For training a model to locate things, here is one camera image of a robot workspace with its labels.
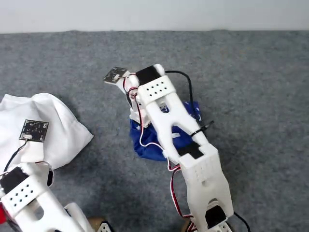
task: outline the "circuit board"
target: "circuit board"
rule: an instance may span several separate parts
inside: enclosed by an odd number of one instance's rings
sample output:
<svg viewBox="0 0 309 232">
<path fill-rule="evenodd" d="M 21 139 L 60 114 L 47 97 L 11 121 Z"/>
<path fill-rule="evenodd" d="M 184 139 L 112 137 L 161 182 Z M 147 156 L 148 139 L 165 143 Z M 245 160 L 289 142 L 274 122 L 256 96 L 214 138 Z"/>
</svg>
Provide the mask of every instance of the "circuit board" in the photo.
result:
<svg viewBox="0 0 309 232">
<path fill-rule="evenodd" d="M 43 143 L 45 141 L 48 125 L 49 122 L 26 119 L 19 139 Z"/>
</svg>

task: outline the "red part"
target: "red part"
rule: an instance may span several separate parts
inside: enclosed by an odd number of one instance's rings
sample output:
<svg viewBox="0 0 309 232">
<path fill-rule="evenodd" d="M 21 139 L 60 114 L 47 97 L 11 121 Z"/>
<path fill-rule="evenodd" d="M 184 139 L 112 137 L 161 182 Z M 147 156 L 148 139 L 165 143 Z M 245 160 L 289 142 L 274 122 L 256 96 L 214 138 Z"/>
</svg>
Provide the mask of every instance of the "red part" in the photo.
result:
<svg viewBox="0 0 309 232">
<path fill-rule="evenodd" d="M 5 212 L 4 209 L 2 207 L 2 204 L 0 204 L 0 224 L 5 223 L 6 218 L 5 218 Z"/>
</svg>

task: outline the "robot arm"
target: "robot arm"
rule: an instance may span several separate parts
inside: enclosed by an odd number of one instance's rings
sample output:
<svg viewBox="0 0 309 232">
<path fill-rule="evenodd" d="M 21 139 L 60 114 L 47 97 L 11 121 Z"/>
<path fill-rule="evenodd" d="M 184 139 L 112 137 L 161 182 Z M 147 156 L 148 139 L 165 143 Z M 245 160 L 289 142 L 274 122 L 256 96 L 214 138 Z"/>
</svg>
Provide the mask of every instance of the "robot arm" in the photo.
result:
<svg viewBox="0 0 309 232">
<path fill-rule="evenodd" d="M 115 72 L 109 73 L 105 82 L 116 84 L 126 94 L 131 106 L 130 118 L 141 123 L 142 127 L 151 122 L 163 147 L 163 155 L 180 165 L 187 185 L 191 221 L 197 231 L 230 231 L 225 222 L 234 211 L 218 150 L 203 132 L 196 133 L 200 126 L 186 111 L 163 67 L 156 64 L 137 73 L 126 71 L 117 78 Z M 166 106 L 169 112 L 163 113 L 162 106 Z M 184 154 L 173 145 L 172 126 L 193 135 L 194 143 Z"/>
<path fill-rule="evenodd" d="M 77 204 L 63 208 L 53 195 L 50 170 L 46 162 L 21 163 L 2 174 L 0 197 L 8 217 L 23 232 L 94 232 Z M 42 218 L 35 214 L 39 208 Z"/>
</svg>

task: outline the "white wall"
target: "white wall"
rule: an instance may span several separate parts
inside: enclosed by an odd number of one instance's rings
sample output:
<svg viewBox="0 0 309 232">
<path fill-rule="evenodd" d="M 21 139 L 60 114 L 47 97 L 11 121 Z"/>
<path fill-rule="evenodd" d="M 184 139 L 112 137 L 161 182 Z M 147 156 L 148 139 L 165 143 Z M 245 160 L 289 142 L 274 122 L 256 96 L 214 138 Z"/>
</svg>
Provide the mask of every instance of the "white wall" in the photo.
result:
<svg viewBox="0 0 309 232">
<path fill-rule="evenodd" d="M 0 33 L 309 29 L 309 0 L 1 0 Z"/>
</svg>

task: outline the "blue cloth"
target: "blue cloth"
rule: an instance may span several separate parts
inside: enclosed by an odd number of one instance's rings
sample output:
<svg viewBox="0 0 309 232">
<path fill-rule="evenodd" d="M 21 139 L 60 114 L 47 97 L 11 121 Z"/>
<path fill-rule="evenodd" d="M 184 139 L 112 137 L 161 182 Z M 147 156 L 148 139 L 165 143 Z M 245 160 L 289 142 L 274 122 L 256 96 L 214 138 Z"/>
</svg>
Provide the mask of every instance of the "blue cloth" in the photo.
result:
<svg viewBox="0 0 309 232">
<path fill-rule="evenodd" d="M 197 112 L 198 120 L 201 121 L 201 115 L 200 115 L 198 103 L 195 101 L 193 102 L 193 104 Z M 185 106 L 187 112 L 192 117 L 194 117 L 194 112 L 193 112 L 193 108 L 191 107 L 191 104 L 185 101 L 183 102 L 183 105 Z M 168 111 L 169 111 L 168 108 L 162 109 L 162 112 L 168 112 Z M 140 125 L 139 123 L 137 123 L 136 121 L 132 119 L 130 120 L 130 123 L 131 123 L 130 137 L 133 140 L 135 152 L 141 158 L 146 158 L 146 159 L 156 160 L 156 161 L 165 161 L 166 159 L 162 154 L 162 150 L 158 146 L 149 145 L 147 147 L 143 147 L 140 145 L 140 133 L 141 133 Z M 179 127 L 173 126 L 172 133 L 179 134 L 178 137 L 173 138 L 173 143 L 176 149 L 187 146 L 193 142 L 191 136 L 185 133 Z M 158 138 L 157 138 L 157 133 L 152 124 L 150 124 L 147 128 L 144 129 L 144 134 L 143 134 L 141 142 L 144 145 L 150 142 L 159 143 Z"/>
</svg>

